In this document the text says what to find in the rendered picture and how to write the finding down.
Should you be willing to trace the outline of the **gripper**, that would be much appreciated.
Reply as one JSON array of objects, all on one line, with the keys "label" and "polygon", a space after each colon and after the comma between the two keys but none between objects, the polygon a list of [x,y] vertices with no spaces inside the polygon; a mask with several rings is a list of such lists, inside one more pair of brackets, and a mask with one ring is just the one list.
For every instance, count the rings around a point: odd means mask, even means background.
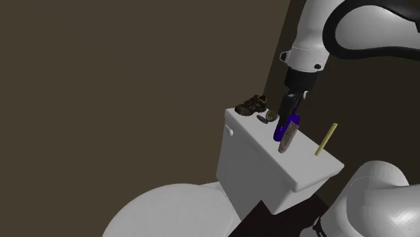
[{"label": "gripper", "polygon": [[281,101],[278,112],[278,126],[286,126],[292,110],[298,107],[300,102],[304,100],[304,94],[313,89],[317,77],[317,72],[303,72],[292,69],[291,67],[287,69],[284,84],[289,89],[289,92]]}]

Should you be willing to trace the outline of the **blue bottle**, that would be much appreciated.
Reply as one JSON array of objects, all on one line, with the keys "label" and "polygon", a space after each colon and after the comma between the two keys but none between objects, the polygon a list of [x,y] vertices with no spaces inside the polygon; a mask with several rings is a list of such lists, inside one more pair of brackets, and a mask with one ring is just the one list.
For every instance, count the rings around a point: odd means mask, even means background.
[{"label": "blue bottle", "polygon": [[292,110],[285,126],[280,126],[277,125],[274,135],[273,135],[273,139],[277,142],[280,142],[285,134],[286,129],[288,128],[290,122],[294,122],[296,125],[299,125],[300,123],[300,116],[298,114],[298,105]]}]

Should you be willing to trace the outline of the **brown shoe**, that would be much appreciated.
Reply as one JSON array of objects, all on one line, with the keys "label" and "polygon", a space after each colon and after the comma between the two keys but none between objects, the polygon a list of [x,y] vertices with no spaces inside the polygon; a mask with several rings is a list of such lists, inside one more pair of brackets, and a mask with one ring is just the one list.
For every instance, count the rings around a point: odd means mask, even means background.
[{"label": "brown shoe", "polygon": [[254,95],[234,108],[235,112],[241,116],[251,116],[255,112],[264,112],[266,109],[267,97],[264,95]]}]

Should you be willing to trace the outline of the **pale yellow stick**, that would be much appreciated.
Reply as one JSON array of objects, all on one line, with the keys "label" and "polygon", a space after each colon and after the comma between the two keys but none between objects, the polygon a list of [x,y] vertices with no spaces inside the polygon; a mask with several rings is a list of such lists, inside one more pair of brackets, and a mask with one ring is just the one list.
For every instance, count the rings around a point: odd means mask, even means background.
[{"label": "pale yellow stick", "polygon": [[315,152],[315,156],[319,156],[320,153],[322,152],[322,150],[324,149],[325,145],[328,143],[330,137],[332,136],[332,134],[335,132],[335,129],[338,127],[337,123],[333,123],[330,126],[330,129],[328,130],[328,132],[326,133],[326,135],[324,136],[323,140],[321,141],[320,145],[318,146],[318,149]]}]

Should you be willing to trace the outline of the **white toilet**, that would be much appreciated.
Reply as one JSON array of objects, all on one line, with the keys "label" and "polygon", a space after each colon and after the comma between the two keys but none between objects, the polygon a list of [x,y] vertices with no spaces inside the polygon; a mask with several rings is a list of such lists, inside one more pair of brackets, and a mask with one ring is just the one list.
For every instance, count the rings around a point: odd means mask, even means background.
[{"label": "white toilet", "polygon": [[225,110],[217,180],[168,184],[127,203],[102,237],[228,237],[263,202],[278,214],[310,198],[343,163],[315,154],[318,144],[297,132],[286,152],[274,141],[274,122]]}]

